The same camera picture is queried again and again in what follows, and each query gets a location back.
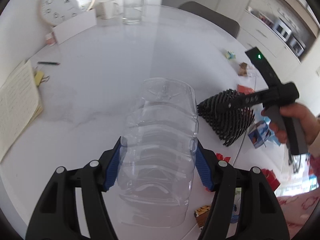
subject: gray chair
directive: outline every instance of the gray chair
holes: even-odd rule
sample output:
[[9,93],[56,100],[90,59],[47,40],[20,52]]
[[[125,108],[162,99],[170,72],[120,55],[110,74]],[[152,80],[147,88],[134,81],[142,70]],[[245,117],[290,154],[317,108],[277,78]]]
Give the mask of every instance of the gray chair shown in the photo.
[[206,6],[201,5],[200,3],[193,1],[186,2],[180,5],[179,9],[198,15],[214,23],[215,25],[219,26],[227,33],[232,35],[234,38],[237,38],[238,36],[240,26],[235,20],[232,20],[220,13],[217,13],[207,8]]

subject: drawer handle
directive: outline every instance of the drawer handle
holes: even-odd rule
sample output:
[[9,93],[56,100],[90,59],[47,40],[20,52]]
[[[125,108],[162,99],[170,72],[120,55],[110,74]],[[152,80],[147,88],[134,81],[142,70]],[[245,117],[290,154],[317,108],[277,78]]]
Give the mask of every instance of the drawer handle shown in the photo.
[[263,37],[265,37],[265,38],[268,38],[266,35],[264,35],[261,31],[259,31],[258,29],[256,29],[256,31],[258,32],[258,33],[260,33]]

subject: plastic bottle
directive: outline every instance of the plastic bottle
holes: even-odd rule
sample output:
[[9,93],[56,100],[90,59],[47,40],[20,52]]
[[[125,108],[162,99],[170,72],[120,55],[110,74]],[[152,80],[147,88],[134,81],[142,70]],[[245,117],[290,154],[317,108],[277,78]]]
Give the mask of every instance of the plastic bottle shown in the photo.
[[145,80],[126,118],[117,182],[120,222],[175,227],[185,218],[197,148],[194,90],[164,78]]

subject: clock numeral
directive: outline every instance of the clock numeral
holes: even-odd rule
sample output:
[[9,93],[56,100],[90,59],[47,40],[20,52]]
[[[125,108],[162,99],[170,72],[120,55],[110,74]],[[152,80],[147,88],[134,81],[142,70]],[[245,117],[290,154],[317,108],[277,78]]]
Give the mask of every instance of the clock numeral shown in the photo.
[[46,4],[51,4],[53,2],[53,0],[47,0],[45,3]]

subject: pink floral clothing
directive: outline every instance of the pink floral clothing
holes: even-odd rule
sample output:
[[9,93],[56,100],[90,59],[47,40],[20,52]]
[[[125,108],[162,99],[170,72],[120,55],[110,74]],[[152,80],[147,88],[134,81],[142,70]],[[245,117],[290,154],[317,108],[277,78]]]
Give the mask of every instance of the pink floral clothing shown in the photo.
[[[309,147],[310,165],[320,183],[320,134]],[[292,239],[309,219],[320,199],[320,188],[292,197],[278,197]]]

